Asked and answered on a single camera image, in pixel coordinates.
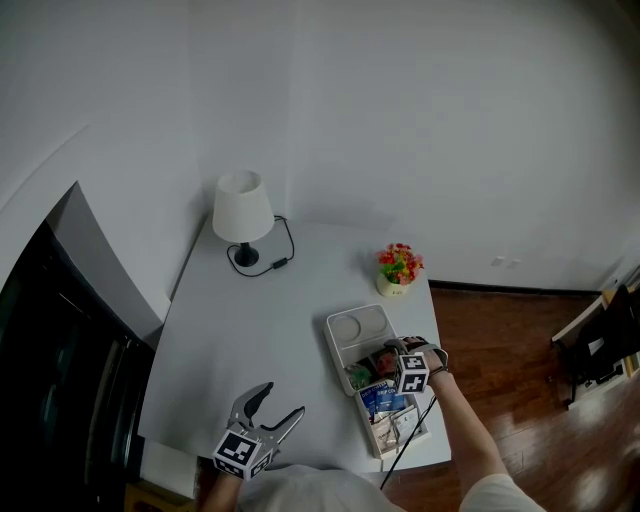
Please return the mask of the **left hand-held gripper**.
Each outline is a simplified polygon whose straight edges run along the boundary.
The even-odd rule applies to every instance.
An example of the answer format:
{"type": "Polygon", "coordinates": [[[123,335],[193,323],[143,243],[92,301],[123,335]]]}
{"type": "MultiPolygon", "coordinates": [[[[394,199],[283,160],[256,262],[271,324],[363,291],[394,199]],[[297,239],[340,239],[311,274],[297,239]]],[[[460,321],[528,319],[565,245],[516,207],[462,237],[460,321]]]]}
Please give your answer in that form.
{"type": "Polygon", "coordinates": [[[243,481],[252,480],[273,462],[279,443],[304,417],[302,406],[275,426],[253,426],[252,418],[273,386],[273,382],[260,384],[234,401],[227,428],[213,452],[214,465],[219,471],[243,481]]]}

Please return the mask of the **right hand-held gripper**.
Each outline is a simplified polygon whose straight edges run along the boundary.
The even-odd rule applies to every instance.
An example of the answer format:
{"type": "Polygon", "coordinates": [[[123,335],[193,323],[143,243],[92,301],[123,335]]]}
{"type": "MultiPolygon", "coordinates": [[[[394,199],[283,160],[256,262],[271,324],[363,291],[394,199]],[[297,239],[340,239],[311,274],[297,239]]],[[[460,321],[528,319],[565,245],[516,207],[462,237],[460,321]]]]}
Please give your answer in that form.
{"type": "Polygon", "coordinates": [[[433,354],[439,361],[436,372],[448,370],[448,353],[438,345],[417,338],[390,339],[384,347],[397,354],[396,391],[399,395],[422,394],[428,385],[431,369],[427,355],[433,354]]]}

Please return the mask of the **white storage box with tray top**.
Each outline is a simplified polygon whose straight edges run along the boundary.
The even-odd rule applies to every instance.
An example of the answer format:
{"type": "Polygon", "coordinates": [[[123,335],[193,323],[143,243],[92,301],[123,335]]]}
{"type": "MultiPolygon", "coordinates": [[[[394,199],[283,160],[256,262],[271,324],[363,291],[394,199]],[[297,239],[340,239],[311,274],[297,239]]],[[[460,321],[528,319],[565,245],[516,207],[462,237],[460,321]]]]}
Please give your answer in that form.
{"type": "Polygon", "coordinates": [[[352,397],[356,390],[347,368],[380,350],[397,334],[384,307],[372,304],[328,316],[324,336],[343,391],[352,397]]]}

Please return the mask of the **white printed paper packet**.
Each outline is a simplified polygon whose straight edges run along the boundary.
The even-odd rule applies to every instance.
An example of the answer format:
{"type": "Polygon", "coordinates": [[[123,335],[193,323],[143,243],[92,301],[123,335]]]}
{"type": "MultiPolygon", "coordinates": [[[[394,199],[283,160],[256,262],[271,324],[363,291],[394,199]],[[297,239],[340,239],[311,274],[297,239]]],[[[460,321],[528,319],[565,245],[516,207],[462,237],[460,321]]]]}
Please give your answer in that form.
{"type": "Polygon", "coordinates": [[[413,432],[417,425],[418,418],[418,411],[415,407],[406,408],[392,418],[392,426],[399,442],[413,432]]]}

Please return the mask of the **beige printed paper bag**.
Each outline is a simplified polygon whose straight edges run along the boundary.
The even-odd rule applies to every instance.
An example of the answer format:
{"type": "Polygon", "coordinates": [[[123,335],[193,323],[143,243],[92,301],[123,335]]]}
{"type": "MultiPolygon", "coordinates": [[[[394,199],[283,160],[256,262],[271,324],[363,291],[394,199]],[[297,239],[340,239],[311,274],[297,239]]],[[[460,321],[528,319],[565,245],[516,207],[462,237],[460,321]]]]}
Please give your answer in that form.
{"type": "Polygon", "coordinates": [[[378,448],[381,451],[389,450],[398,444],[402,444],[406,438],[406,425],[402,417],[392,419],[390,417],[375,423],[371,427],[378,448]]]}

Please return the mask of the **person's right forearm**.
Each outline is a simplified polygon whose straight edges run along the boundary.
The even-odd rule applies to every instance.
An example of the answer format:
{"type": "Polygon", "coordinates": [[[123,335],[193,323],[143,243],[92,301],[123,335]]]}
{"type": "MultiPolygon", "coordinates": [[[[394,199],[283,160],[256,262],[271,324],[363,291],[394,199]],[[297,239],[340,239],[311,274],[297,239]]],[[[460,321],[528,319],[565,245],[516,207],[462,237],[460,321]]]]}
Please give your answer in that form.
{"type": "Polygon", "coordinates": [[[464,397],[453,375],[446,371],[433,372],[429,385],[441,409],[462,497],[481,479],[506,474],[506,466],[494,439],[464,397]]]}

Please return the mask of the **person's left forearm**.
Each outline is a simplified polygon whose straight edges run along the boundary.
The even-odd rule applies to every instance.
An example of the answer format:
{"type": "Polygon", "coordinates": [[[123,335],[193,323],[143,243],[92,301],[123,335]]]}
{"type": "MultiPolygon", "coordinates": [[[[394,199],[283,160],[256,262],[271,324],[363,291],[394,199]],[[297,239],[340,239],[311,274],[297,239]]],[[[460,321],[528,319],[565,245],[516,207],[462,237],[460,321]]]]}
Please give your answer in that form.
{"type": "Polygon", "coordinates": [[[199,512],[238,512],[243,480],[226,472],[205,469],[199,483],[199,512]]]}

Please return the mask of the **red flowers in white pot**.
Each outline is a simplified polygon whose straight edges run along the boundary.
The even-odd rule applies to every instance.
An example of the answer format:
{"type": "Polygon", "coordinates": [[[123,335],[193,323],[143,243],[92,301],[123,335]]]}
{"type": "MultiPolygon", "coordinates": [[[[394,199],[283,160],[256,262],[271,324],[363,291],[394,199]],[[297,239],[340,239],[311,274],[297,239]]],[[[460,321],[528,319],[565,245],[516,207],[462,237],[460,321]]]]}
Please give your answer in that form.
{"type": "Polygon", "coordinates": [[[376,254],[376,260],[379,266],[376,288],[383,297],[407,294],[424,269],[423,256],[407,244],[389,244],[376,254]]]}

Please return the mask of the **person's white shirt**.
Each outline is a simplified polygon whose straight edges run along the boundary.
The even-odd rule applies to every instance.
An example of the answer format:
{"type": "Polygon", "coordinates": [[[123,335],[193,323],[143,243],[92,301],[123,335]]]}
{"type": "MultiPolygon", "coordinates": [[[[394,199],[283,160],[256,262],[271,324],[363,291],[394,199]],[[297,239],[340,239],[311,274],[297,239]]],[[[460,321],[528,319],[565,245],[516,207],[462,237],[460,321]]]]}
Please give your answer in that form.
{"type": "MultiPolygon", "coordinates": [[[[344,470],[266,470],[241,492],[239,512],[407,512],[370,481],[344,470]]],[[[481,478],[459,512],[546,512],[506,474],[481,478]]]]}

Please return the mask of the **brown cardboard box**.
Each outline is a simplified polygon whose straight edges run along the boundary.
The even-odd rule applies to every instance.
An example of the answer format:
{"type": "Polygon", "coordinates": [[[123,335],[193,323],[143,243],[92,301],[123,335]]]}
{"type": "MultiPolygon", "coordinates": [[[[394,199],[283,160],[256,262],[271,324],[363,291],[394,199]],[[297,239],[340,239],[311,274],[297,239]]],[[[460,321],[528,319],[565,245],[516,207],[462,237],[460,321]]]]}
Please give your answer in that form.
{"type": "Polygon", "coordinates": [[[145,480],[128,483],[124,512],[197,512],[197,503],[145,480]]]}

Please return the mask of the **wooden office desk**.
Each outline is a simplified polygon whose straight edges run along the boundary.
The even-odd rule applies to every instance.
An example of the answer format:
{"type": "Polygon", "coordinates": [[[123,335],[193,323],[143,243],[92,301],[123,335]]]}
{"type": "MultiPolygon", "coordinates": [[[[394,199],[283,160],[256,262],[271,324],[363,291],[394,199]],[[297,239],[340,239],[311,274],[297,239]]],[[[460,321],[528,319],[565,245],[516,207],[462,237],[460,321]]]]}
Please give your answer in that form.
{"type": "MultiPolygon", "coordinates": [[[[629,291],[640,290],[640,288],[629,288],[625,286],[629,291]]],[[[601,294],[591,305],[589,305],[581,314],[579,314],[573,321],[565,326],[560,332],[555,334],[550,341],[550,345],[553,349],[559,351],[559,363],[561,374],[559,376],[561,383],[559,385],[559,396],[563,405],[571,410],[577,407],[582,402],[594,399],[616,385],[619,385],[625,380],[634,376],[635,373],[640,371],[640,352],[637,352],[629,357],[626,357],[623,361],[623,374],[614,377],[608,382],[597,385],[592,384],[590,387],[580,385],[577,388],[576,400],[571,400],[571,353],[570,348],[576,343],[578,334],[581,328],[589,322],[592,318],[604,311],[609,303],[612,301],[616,290],[608,290],[601,294]]]]}

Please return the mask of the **white shade table lamp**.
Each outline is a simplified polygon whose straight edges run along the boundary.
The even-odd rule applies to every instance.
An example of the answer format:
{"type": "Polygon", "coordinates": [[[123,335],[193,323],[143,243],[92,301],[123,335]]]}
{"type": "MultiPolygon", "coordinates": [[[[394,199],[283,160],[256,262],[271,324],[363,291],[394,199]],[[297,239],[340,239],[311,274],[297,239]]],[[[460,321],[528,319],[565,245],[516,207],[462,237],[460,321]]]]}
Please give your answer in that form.
{"type": "Polygon", "coordinates": [[[259,253],[251,246],[265,237],[275,223],[261,176],[238,171],[221,176],[216,185],[212,228],[215,234],[237,244],[234,262],[244,268],[255,265],[259,253]]]}

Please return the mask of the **dark framed window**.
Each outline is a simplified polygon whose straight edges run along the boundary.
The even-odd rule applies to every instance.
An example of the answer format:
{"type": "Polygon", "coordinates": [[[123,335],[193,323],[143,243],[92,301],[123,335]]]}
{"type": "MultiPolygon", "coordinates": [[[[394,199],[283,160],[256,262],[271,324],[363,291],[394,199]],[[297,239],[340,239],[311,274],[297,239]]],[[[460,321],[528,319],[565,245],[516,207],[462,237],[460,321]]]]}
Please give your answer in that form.
{"type": "Polygon", "coordinates": [[[0,291],[0,512],[120,512],[153,350],[47,224],[0,291]]]}

